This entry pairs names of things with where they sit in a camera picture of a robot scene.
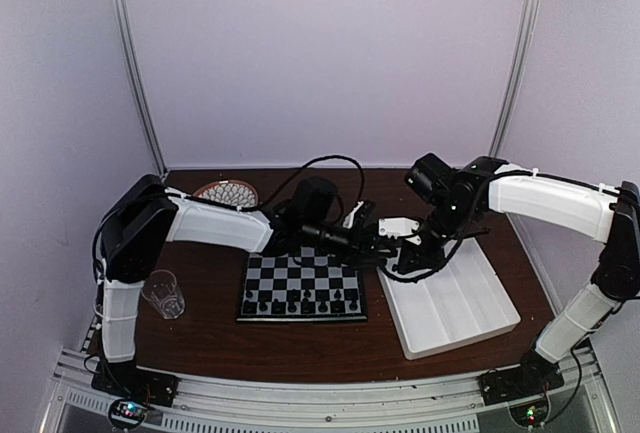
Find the white plastic tray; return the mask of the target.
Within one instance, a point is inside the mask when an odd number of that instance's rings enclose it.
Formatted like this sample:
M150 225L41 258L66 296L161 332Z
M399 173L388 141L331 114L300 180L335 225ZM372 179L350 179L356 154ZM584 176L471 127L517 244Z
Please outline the white plastic tray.
M408 360L444 353L512 331L521 317L475 239L447 266L418 283L379 274Z

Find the black white chessboard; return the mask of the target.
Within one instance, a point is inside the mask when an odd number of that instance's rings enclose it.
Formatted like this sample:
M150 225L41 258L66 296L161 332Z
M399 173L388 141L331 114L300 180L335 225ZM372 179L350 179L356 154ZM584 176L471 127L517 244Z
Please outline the black white chessboard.
M359 309L349 309L350 300L345 297L345 291L353 289L359 296ZM246 299L245 291L253 291L253 298ZM287 300L287 292L297 292L295 301ZM301 305L304 290L311 291L311 312L303 314ZM326 301L328 311L320 313L318 306L321 301L316 297L318 290L327 290L329 298ZM341 290L343 298L334 299L336 290ZM271 313L271 303L278 299L284 305L282 314ZM267 303L266 312L258 310L258 303ZM297 310L291 314L287 312L287 303L295 302ZM336 311L336 303L343 302L344 313ZM353 322L368 319L366 293L359 272L342 264L336 257L320 252L312 247L303 247L292 255L265 257L251 253L245 262L245 273L242 280L240 300L236 320L238 322Z

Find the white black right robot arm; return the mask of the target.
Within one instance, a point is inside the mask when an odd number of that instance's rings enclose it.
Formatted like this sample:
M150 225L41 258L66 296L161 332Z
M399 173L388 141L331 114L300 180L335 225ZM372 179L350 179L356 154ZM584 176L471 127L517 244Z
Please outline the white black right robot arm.
M453 168L433 153L418 159L406 184L433 209L401 237L391 277L417 283L442 269L471 225L487 212L519 216L531 225L530 256L541 269L569 267L580 290L538 334L513 371L513 386L530 395L559 361L625 303L639 298L639 188L590 184L481 156Z

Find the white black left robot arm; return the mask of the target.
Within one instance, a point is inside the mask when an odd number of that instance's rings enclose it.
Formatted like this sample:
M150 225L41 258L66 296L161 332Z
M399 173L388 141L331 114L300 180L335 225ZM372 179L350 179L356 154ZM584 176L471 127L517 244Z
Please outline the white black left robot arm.
M101 353L106 382L123 397L137 395L144 377L134 368L141 292L171 243L280 256L318 247L344 264L369 267L396 252L366 220L360 201L354 219L341 226L329 218L338 192L321 178L303 180L293 195L273 206L225 205L165 185L158 176L140 177L104 215L94 243L94 264L102 283Z

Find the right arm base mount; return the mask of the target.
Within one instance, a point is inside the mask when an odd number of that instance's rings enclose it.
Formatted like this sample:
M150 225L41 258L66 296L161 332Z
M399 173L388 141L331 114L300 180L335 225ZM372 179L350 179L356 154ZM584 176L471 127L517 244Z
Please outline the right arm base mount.
M542 427L551 418L549 393L565 384L558 372L526 379L521 367L489 370L478 383L486 406L505 406L512 422L527 430Z

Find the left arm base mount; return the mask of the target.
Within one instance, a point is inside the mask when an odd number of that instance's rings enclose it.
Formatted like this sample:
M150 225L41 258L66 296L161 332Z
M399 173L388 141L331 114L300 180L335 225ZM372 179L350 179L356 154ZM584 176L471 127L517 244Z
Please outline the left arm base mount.
M116 379L114 374L100 372L93 375L94 390L114 396L107 407L107 419L119 430L140 427L159 407L171 407L179 380L174 375L137 370L131 378Z

